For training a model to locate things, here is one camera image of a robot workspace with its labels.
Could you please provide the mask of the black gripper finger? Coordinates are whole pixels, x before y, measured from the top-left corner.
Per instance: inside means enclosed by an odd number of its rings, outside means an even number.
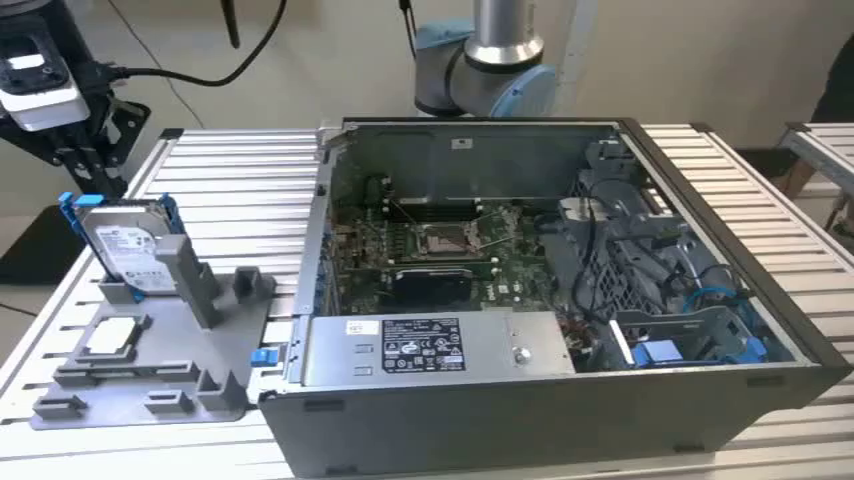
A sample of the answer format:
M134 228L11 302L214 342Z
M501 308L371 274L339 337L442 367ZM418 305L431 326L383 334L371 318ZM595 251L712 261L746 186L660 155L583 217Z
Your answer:
M151 109L138 102L98 102L92 110L86 132L95 152L94 180L98 192L104 196L123 196L127 191L120 168L150 116Z
M107 194L107 176L100 164L94 162L88 152L75 148L55 150L56 160L64 166L72 180L84 194Z

